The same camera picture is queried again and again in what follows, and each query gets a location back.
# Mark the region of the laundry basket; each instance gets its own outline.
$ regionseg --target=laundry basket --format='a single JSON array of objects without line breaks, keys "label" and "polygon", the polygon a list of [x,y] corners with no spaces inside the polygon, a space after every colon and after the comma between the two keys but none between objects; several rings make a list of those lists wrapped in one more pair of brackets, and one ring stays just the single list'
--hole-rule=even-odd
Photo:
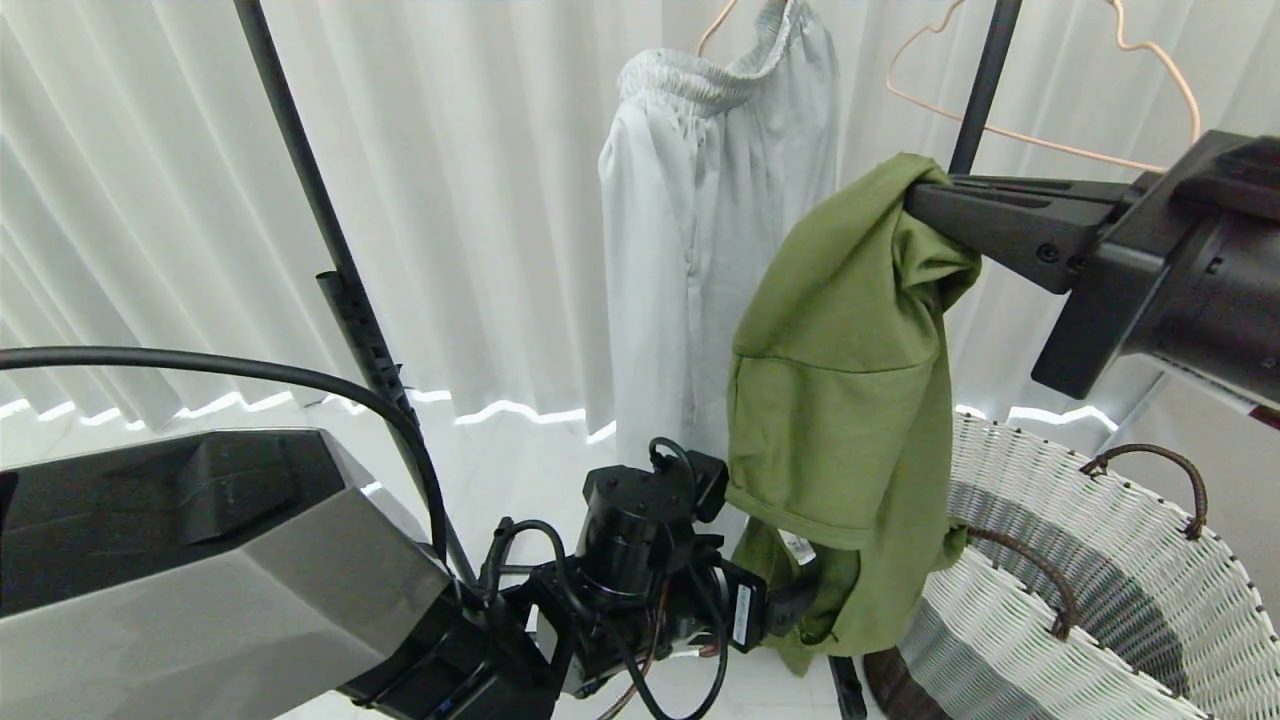
[{"label": "laundry basket", "polygon": [[[1126,452],[1156,452],[1181,465],[1196,514],[1107,473],[1107,461]],[[1048,612],[1036,602],[1060,591],[1032,561],[979,538],[980,552],[966,550],[955,568],[929,578],[899,648],[865,659],[873,694],[891,697],[884,685],[893,682],[899,705],[908,705],[901,693],[925,693],[940,717],[957,719],[1028,716],[1014,707],[1048,717],[1111,712],[1070,700],[1064,688],[1076,688],[1076,698],[1120,702],[1116,693],[1129,693],[1152,703],[1151,714],[1116,717],[1280,719],[1280,638],[1244,568],[1204,527],[1199,473],[1153,446],[1085,460],[1020,429],[957,415],[950,509],[1025,542],[1061,571],[1079,611],[1068,642],[1092,648],[1093,670],[1053,675],[1060,666],[1052,653],[1062,650],[1052,651],[1047,633],[1032,632],[1028,620]],[[987,556],[1001,569],[987,565]],[[1134,683],[1103,687],[1100,678],[1110,675],[1098,675],[1098,666],[1128,673]],[[1166,707],[1179,697],[1185,700]]]}]

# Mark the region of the screw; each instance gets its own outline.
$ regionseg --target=screw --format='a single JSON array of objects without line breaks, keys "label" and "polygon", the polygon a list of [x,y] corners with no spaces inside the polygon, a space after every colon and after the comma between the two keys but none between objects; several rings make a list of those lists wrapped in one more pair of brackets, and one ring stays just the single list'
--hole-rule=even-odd
[{"label": "screw", "polygon": [[1046,242],[1036,249],[1036,258],[1041,263],[1057,263],[1062,258],[1062,252],[1052,242]]}]

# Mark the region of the green garment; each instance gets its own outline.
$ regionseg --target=green garment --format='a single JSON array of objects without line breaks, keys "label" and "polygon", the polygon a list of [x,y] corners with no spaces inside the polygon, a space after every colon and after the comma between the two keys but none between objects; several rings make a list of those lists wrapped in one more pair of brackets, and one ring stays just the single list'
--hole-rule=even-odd
[{"label": "green garment", "polygon": [[[902,211],[918,181],[947,177],[899,155],[801,219],[733,338],[728,501],[753,516],[733,561],[771,588],[817,574],[817,602],[771,643],[796,671],[896,644],[925,575],[964,550],[942,313],[980,258]],[[773,528],[817,559],[797,565]]]}]

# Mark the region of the wire hanger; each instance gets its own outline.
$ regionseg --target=wire hanger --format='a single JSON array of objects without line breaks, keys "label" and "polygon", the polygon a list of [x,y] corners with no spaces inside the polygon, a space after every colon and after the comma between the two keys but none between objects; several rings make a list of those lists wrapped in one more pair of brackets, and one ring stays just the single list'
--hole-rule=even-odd
[{"label": "wire hanger", "polygon": [[[963,120],[963,118],[960,115],[956,115],[955,113],[950,113],[947,110],[943,110],[942,108],[938,108],[937,105],[931,105],[931,104],[920,100],[919,97],[914,97],[914,96],[908,95],[906,92],[902,92],[901,90],[893,87],[893,67],[897,65],[897,59],[902,55],[902,51],[905,51],[913,42],[915,42],[915,40],[918,37],[920,37],[925,32],[932,32],[934,35],[938,35],[942,31],[945,31],[947,28],[947,24],[951,22],[951,15],[955,14],[956,8],[959,8],[960,5],[963,5],[964,1],[965,0],[955,0],[954,3],[951,3],[951,6],[947,8],[947,14],[942,17],[942,24],[940,24],[940,26],[924,26],[920,29],[915,31],[915,33],[911,35],[911,37],[908,37],[906,42],[904,42],[902,46],[897,49],[897,53],[893,53],[893,59],[890,60],[890,64],[888,64],[888,73],[886,73],[886,76],[884,76],[884,87],[887,87],[888,91],[892,92],[893,95],[897,95],[899,97],[902,97],[904,100],[914,102],[914,104],[919,105],[920,108],[924,108],[925,110],[931,110],[933,113],[937,113],[940,115],[945,115],[945,117],[951,118],[954,120]],[[1190,110],[1192,143],[1194,143],[1197,140],[1199,140],[1199,136],[1201,136],[1201,114],[1199,114],[1199,104],[1196,102],[1196,94],[1192,92],[1190,86],[1187,85],[1187,78],[1183,77],[1183,73],[1178,69],[1178,65],[1174,64],[1172,58],[1170,58],[1169,54],[1165,53],[1165,50],[1161,46],[1156,45],[1155,42],[1138,42],[1138,44],[1133,44],[1133,45],[1125,42],[1125,40],[1124,40],[1124,4],[1121,3],[1121,0],[1103,0],[1103,1],[1107,3],[1107,4],[1110,4],[1116,10],[1116,38],[1115,40],[1116,40],[1116,45],[1120,47],[1120,50],[1124,50],[1126,53],[1133,51],[1133,50],[1149,50],[1157,58],[1160,58],[1160,61],[1165,65],[1165,69],[1169,70],[1169,76],[1174,79],[1174,83],[1178,85],[1178,90],[1181,91],[1183,99],[1187,100],[1187,108],[1188,108],[1188,110]],[[732,6],[733,6],[733,3],[730,3],[728,8],[724,9],[724,13],[722,13],[722,17],[717,19],[717,23],[723,22],[723,15],[726,15],[728,13],[728,10],[732,9]],[[712,33],[712,32],[714,32],[717,27],[719,27],[719,26],[718,24],[713,24],[712,29],[708,31],[708,35]],[[1089,150],[1082,150],[1079,147],[1073,147],[1070,145],[1061,145],[1061,143],[1057,143],[1057,142],[1050,142],[1047,140],[1041,140],[1038,137],[1032,137],[1029,135],[1023,135],[1020,132],[1014,132],[1014,131],[1005,129],[1005,128],[998,128],[998,127],[995,127],[995,126],[984,126],[984,129],[991,131],[991,132],[993,132],[996,135],[1002,135],[1005,137],[1011,137],[1014,140],[1020,140],[1023,142],[1029,142],[1032,145],[1039,145],[1041,147],[1048,147],[1050,150],[1059,150],[1061,152],[1070,152],[1071,155],[1079,155],[1082,158],[1089,158],[1089,159],[1093,159],[1093,160],[1102,160],[1103,163],[1112,163],[1112,164],[1116,164],[1116,165],[1123,165],[1125,168],[1134,168],[1134,169],[1138,169],[1138,170],[1152,170],[1152,172],[1157,172],[1157,173],[1162,173],[1162,172],[1165,172],[1167,169],[1167,168],[1161,168],[1158,165],[1148,165],[1146,163],[1137,163],[1134,160],[1125,160],[1124,158],[1114,158],[1111,155],[1103,155],[1101,152],[1093,152],[1093,151],[1089,151]]]},{"label": "wire hanger", "polygon": [[728,18],[728,14],[733,12],[733,8],[736,5],[737,0],[728,0],[728,3],[724,4],[724,9],[721,10],[721,14],[716,15],[716,19],[712,20],[712,27],[707,28],[707,32],[703,33],[703,37],[698,40],[699,58],[703,56],[703,50],[707,49],[707,42],[712,38],[713,35],[716,35],[716,31],[719,29],[719,26],[724,24],[724,19]]}]

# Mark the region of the white floor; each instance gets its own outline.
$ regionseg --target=white floor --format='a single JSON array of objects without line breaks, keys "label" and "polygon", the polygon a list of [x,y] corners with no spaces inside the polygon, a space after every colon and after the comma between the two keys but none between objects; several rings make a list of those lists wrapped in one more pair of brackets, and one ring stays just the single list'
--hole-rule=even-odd
[{"label": "white floor", "polygon": [[[588,470],[613,462],[612,438],[588,442],[581,421],[538,424],[516,413],[498,413],[475,424],[456,424],[453,407],[439,401],[417,405],[428,447],[435,460],[449,515],[474,565],[483,559],[492,530],[503,515],[521,520],[540,518],[572,543],[585,512],[581,496]],[[256,413],[232,407],[202,418],[177,419],[164,434],[188,434],[228,427],[321,427],[369,469],[407,507],[425,518],[422,503],[381,420],[371,413],[352,414],[342,402],[307,409],[283,405]],[[150,430],[128,430],[123,421],[86,425],[67,414],[37,420],[22,411],[0,420],[0,466],[12,468],[152,439]],[[512,550],[512,562],[541,562],[550,557],[545,541],[521,538]],[[673,659],[650,673],[654,694],[668,715],[686,715],[701,702],[714,674],[714,660]],[[557,706],[557,719],[596,717],[608,707],[623,683],[607,687],[595,698],[566,698]],[[872,717],[881,717],[874,703]],[[639,698],[622,717],[646,717]],[[288,720],[372,720],[337,693],[321,696],[284,717]],[[721,700],[708,715],[724,719],[838,719],[835,687],[826,662],[815,662],[808,678],[795,678],[769,651],[749,656],[735,653]]]}]

